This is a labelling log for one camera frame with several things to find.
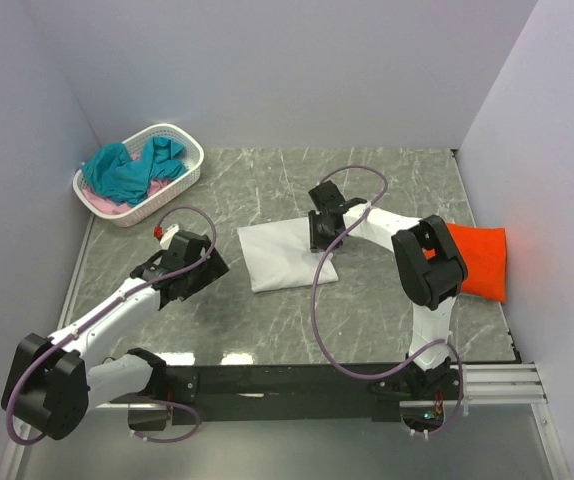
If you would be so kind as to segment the white t shirt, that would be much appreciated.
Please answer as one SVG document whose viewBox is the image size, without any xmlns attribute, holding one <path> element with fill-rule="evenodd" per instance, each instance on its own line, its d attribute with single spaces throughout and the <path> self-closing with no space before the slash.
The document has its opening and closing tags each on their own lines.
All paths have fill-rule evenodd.
<svg viewBox="0 0 574 480">
<path fill-rule="evenodd" d="M 254 293 L 311 286 L 321 253 L 312 253 L 305 217 L 237 230 Z"/>
</svg>

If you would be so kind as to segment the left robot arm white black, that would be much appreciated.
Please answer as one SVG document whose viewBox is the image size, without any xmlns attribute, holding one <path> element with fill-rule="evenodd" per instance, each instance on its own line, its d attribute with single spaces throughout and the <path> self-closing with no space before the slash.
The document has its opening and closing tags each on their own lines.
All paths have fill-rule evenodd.
<svg viewBox="0 0 574 480">
<path fill-rule="evenodd" d="M 135 394 L 143 401 L 171 405 L 173 388 L 159 356 L 135 348 L 109 362 L 110 344 L 173 301 L 184 301 L 229 268 L 214 239 L 186 231 L 160 233 L 161 248 L 136 266 L 106 300 L 47 337 L 26 336 L 17 346 L 1 406 L 9 436 L 21 420 L 41 437 L 68 436 L 86 413 L 109 401 Z"/>
</svg>

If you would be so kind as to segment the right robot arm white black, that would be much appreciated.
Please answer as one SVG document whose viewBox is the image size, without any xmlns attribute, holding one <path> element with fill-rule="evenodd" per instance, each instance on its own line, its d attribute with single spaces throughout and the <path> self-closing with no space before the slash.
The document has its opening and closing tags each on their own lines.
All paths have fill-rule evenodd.
<svg viewBox="0 0 574 480">
<path fill-rule="evenodd" d="M 468 277 L 465 261 L 446 222 L 374 207 L 361 198 L 347 200 L 326 180 L 309 191 L 310 247 L 323 256 L 316 267 L 310 314 L 314 337 L 325 358 L 341 373 L 360 380 L 398 380 L 409 397 L 427 399 L 451 379 L 449 342 L 453 306 Z M 404 293 L 412 302 L 412 339 L 406 360 L 379 374 L 360 374 L 339 364 L 326 349 L 316 320 L 317 284 L 327 257 L 347 236 L 367 240 L 393 253 Z"/>
</svg>

